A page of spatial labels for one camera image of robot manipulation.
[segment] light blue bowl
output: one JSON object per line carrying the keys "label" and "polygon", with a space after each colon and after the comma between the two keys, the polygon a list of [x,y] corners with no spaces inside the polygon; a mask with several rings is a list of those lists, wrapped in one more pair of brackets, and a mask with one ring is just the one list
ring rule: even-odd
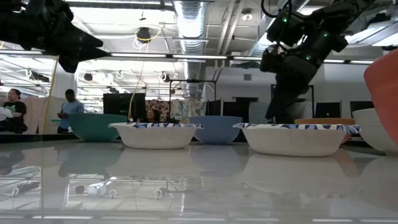
{"label": "light blue bowl", "polygon": [[108,128],[111,123],[123,123],[127,116],[115,114],[70,113],[70,127],[80,139],[91,142],[112,141],[119,137],[114,128]]}
{"label": "light blue bowl", "polygon": [[190,123],[201,124],[205,127],[198,129],[195,133],[195,138],[203,144],[231,143],[240,132],[233,126],[242,120],[242,118],[234,116],[194,116],[189,118]]}

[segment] white bowl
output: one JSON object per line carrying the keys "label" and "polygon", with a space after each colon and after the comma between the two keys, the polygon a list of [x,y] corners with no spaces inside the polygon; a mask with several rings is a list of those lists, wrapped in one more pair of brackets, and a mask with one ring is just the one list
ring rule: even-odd
{"label": "white bowl", "polygon": [[387,154],[398,154],[398,145],[383,128],[374,108],[354,111],[353,116],[362,129],[362,138],[370,146]]}
{"label": "white bowl", "polygon": [[200,124],[113,123],[127,147],[136,149],[180,149],[190,144]]}
{"label": "white bowl", "polygon": [[281,156],[329,156],[337,151],[346,133],[359,126],[343,124],[247,124],[239,123],[252,149]]}

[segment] orange bowl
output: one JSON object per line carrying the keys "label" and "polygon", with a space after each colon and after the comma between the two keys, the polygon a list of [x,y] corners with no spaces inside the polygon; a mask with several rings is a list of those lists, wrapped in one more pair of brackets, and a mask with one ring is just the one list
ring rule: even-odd
{"label": "orange bowl", "polygon": [[[311,119],[296,119],[294,121],[295,124],[346,124],[353,125],[355,124],[355,120],[352,118],[311,118]],[[350,134],[346,134],[342,144],[349,140],[351,137]]]}

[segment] woman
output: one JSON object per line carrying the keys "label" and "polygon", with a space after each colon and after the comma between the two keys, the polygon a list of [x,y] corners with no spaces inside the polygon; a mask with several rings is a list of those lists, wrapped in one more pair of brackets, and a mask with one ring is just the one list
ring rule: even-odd
{"label": "woman", "polygon": [[147,110],[147,117],[140,121],[142,123],[160,123],[160,112],[158,110]]}
{"label": "woman", "polygon": [[27,131],[27,126],[24,124],[26,105],[19,101],[20,99],[21,92],[17,89],[10,89],[7,94],[8,101],[3,104],[3,107],[4,109],[11,110],[13,117],[0,121],[0,126],[4,126],[6,131],[16,134],[22,134],[24,131]]}

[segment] man in black shirt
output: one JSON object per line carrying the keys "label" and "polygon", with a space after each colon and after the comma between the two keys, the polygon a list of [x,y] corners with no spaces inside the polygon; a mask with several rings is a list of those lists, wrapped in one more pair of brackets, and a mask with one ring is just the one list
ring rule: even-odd
{"label": "man in black shirt", "polygon": [[27,126],[24,124],[26,105],[19,101],[21,99],[21,92],[17,89],[11,89],[7,94],[7,99],[8,101],[3,104],[3,107],[4,109],[11,110],[13,117],[0,121],[0,126],[4,126],[6,131],[22,134],[24,131],[27,131]]}

